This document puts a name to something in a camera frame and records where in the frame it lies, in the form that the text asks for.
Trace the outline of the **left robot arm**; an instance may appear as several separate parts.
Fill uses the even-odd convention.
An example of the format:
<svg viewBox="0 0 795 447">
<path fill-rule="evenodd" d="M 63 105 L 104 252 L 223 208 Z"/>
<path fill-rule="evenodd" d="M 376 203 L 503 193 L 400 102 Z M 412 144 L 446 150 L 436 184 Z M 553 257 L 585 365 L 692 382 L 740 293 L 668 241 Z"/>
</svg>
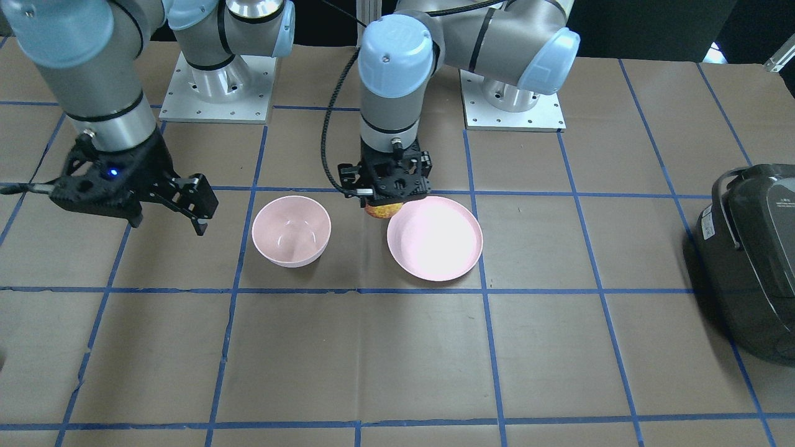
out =
<svg viewBox="0 0 795 447">
<path fill-rule="evenodd" d="M 428 84 L 443 67 L 460 70 L 466 124 L 519 130 L 568 78 L 580 36 L 568 28 L 571 1 L 398 1 L 363 31 L 352 67 L 360 77 L 360 161 L 330 172 L 330 184 L 361 207 L 402 204 L 432 190 L 432 160 L 419 143 Z"/>
</svg>

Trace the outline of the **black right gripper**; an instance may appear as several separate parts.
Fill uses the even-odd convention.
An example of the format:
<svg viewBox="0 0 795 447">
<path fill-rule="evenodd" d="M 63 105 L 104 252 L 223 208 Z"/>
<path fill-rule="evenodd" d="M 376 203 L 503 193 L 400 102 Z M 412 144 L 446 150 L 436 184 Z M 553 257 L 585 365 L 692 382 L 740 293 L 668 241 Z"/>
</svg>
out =
<svg viewBox="0 0 795 447">
<path fill-rule="evenodd" d="M 163 135 L 154 131 L 142 144 L 123 151 L 100 151 L 96 138 L 77 136 L 48 197 L 66 211 L 109 216 L 139 228 L 142 203 L 161 204 L 189 218 L 202 237 L 219 201 L 206 176 L 179 176 Z"/>
</svg>

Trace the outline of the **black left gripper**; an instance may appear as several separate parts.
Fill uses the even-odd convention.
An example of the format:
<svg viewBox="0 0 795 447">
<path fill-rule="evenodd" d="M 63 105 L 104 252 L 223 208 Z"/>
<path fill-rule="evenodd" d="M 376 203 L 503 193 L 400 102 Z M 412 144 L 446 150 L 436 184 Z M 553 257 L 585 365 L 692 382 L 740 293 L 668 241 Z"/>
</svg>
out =
<svg viewBox="0 0 795 447">
<path fill-rule="evenodd" d="M 415 140 L 405 147 L 395 139 L 392 152 L 381 152 L 361 142 L 360 162 L 337 165 L 347 198 L 360 205 L 391 205 L 422 200 L 432 192 L 432 159 Z"/>
</svg>

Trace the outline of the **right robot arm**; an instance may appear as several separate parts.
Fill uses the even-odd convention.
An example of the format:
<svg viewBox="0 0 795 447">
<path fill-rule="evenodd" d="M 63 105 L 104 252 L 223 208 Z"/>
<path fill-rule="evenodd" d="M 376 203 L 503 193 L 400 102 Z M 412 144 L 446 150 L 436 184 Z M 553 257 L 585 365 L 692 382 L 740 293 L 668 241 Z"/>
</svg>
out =
<svg viewBox="0 0 795 447">
<path fill-rule="evenodd" d="M 264 124 L 276 59 L 291 53 L 290 1 L 3 1 L 18 45 L 74 126 L 61 173 L 17 183 L 66 211 L 137 227 L 159 203 L 204 235 L 218 206 L 205 175 L 180 176 L 134 62 L 163 26 L 181 48 L 161 118 Z"/>
</svg>

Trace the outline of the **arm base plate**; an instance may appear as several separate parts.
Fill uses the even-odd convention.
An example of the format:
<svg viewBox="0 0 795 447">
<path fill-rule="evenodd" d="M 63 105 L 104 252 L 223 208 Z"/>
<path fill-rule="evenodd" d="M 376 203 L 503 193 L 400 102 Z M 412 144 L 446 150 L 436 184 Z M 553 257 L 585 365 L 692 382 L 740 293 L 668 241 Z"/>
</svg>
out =
<svg viewBox="0 0 795 447">
<path fill-rule="evenodd" d="M 159 118 L 195 124 L 266 125 L 278 63 L 277 58 L 244 55 L 225 67 L 203 71 L 180 54 Z"/>
<path fill-rule="evenodd" d="M 459 71 L 468 130 L 562 132 L 567 128 L 556 94 L 539 94 Z"/>
</svg>

